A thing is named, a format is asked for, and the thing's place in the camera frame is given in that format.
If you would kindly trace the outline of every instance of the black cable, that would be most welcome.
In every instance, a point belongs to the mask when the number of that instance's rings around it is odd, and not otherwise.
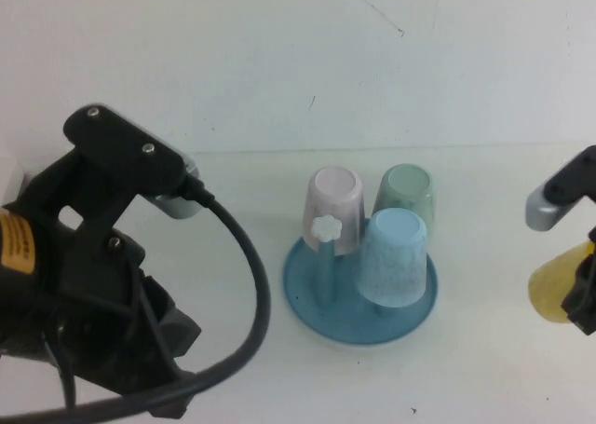
[[[256,289],[256,310],[251,330],[242,345],[222,361],[185,380],[121,398],[78,405],[72,410],[0,417],[0,424],[91,424],[130,417],[210,389],[236,373],[254,356],[263,343],[271,313],[271,295],[263,262],[236,219],[205,190],[202,182],[188,177],[180,194],[209,208],[222,221],[236,238],[251,267]]]

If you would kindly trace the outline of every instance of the pink cup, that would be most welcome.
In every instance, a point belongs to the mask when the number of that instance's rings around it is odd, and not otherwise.
[[[310,178],[306,193],[303,237],[306,244],[318,250],[318,239],[313,237],[313,220],[330,214],[342,223],[342,232],[335,241],[335,254],[354,252],[364,234],[364,197],[362,181],[352,170],[328,166]]]

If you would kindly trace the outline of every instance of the yellow object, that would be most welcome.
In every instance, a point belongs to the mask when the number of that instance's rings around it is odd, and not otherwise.
[[[560,254],[530,277],[528,292],[536,312],[548,321],[568,323],[561,303],[576,282],[579,264],[594,251],[592,242],[585,242]]]
[[[29,223],[17,214],[0,210],[2,257],[0,264],[27,275],[34,273],[35,243]]]

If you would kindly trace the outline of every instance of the green cup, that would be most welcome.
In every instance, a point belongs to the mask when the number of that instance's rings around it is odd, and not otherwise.
[[[435,222],[435,188],[430,174],[416,165],[394,166],[383,176],[374,202],[375,214],[385,208],[404,208],[418,214],[432,234]]]

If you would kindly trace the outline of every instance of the white flower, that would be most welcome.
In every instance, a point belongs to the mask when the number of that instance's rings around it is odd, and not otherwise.
[[[342,221],[335,219],[330,214],[323,217],[316,217],[310,228],[313,238],[321,242],[338,240],[342,236]]]

